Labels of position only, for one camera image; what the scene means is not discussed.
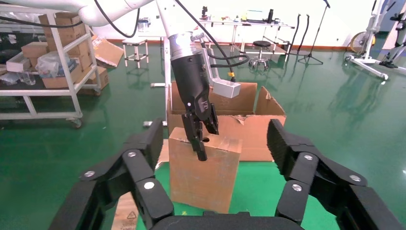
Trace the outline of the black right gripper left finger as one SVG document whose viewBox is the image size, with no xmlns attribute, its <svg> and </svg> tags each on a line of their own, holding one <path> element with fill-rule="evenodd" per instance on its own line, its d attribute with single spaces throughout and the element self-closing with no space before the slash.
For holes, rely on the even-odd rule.
<svg viewBox="0 0 406 230">
<path fill-rule="evenodd" d="M 163 147 L 163 124 L 131 135 L 118 153 L 81 173 L 49 229 L 99 230 L 105 213 L 131 193 L 145 227 L 153 229 L 174 214 L 174 206 L 154 172 Z"/>
</svg>

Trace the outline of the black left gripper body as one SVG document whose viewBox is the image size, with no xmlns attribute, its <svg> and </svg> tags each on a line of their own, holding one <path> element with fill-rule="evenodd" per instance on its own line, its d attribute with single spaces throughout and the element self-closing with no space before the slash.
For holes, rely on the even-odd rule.
<svg viewBox="0 0 406 230">
<path fill-rule="evenodd" d="M 185 111 L 193 119 L 210 124 L 211 104 L 209 102 L 209 82 L 203 69 L 201 54 L 192 54 L 171 61 L 178 92 L 185 106 Z"/>
</svg>

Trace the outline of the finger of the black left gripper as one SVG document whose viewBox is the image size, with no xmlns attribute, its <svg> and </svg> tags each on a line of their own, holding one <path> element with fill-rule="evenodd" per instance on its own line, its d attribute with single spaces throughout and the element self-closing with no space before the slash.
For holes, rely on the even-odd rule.
<svg viewBox="0 0 406 230">
<path fill-rule="evenodd" d="M 208 111 L 208 117 L 203 121 L 203 123 L 210 134 L 218 135 L 218 119 L 214 104 L 210 104 L 210 109 Z"/>
<path fill-rule="evenodd" d="M 206 161 L 207 155 L 203 144 L 203 126 L 201 121 L 191 112 L 182 115 L 182 121 L 188 141 L 193 151 L 197 153 L 199 161 Z"/>
</svg>

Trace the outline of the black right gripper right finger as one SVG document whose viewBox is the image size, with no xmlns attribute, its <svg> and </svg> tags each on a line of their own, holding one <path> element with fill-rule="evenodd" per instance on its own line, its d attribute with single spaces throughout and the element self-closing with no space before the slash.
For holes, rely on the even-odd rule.
<svg viewBox="0 0 406 230">
<path fill-rule="evenodd" d="M 286 131 L 277 119 L 268 124 L 267 146 L 286 180 L 276 216 L 301 225 L 312 196 L 341 230 L 403 229 L 365 177 L 324 156 L 310 139 Z"/>
</svg>

